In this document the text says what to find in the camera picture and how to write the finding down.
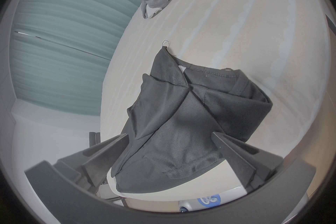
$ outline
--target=mattress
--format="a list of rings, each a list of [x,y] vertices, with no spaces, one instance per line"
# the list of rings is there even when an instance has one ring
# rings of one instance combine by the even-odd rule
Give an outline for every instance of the mattress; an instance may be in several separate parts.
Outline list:
[[[247,141],[252,146],[285,157],[317,115],[330,70],[320,0],[170,0],[150,19],[138,9],[120,39],[103,83],[102,141],[120,134],[162,43],[195,65],[241,69],[270,97],[271,111]],[[145,198],[122,196],[187,200],[239,185],[226,161],[193,182]]]

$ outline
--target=black garment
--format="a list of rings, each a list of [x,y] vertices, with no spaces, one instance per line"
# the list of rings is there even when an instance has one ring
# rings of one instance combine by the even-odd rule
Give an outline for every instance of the black garment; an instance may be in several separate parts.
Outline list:
[[[111,169],[122,193],[166,190],[209,171],[224,160],[211,133],[245,142],[272,107],[241,70],[195,66],[166,47],[142,79],[122,131],[129,145]]]

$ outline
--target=curtain fold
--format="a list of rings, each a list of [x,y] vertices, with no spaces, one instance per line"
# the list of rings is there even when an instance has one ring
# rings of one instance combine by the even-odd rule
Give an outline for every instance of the curtain fold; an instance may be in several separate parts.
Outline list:
[[[20,0],[10,67],[16,96],[99,115],[103,80],[140,0]]]

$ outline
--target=round blue sticker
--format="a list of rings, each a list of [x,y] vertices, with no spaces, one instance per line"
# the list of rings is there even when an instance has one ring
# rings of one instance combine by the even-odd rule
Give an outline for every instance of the round blue sticker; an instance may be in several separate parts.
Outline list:
[[[221,197],[219,194],[198,198],[197,201],[205,207],[214,207],[221,204]]]

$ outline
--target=clothing tag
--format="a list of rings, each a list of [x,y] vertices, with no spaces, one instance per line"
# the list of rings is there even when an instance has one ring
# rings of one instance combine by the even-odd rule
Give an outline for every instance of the clothing tag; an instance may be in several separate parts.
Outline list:
[[[180,68],[180,70],[182,71],[182,73],[184,73],[184,71],[185,71],[186,67],[184,67],[184,66],[181,66],[181,65],[179,65],[178,67]]]

